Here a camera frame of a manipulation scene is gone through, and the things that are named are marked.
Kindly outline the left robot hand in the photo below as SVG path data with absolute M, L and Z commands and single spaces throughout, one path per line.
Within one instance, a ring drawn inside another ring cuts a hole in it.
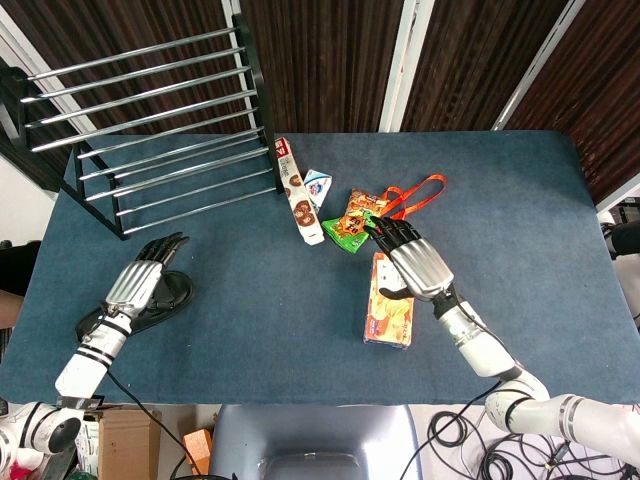
M 185 305 L 193 295 L 193 283 L 186 274 L 169 271 L 168 266 L 188 241 L 188 236 L 176 232 L 146 243 L 107 294 L 104 307 L 108 315 L 151 322 Z

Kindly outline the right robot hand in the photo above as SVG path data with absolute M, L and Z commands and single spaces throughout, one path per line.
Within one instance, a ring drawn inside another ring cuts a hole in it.
M 393 263 L 405 283 L 399 290 L 379 288 L 391 300 L 414 298 L 429 302 L 446 291 L 454 274 L 437 250 L 406 220 L 370 217 L 365 231 Z

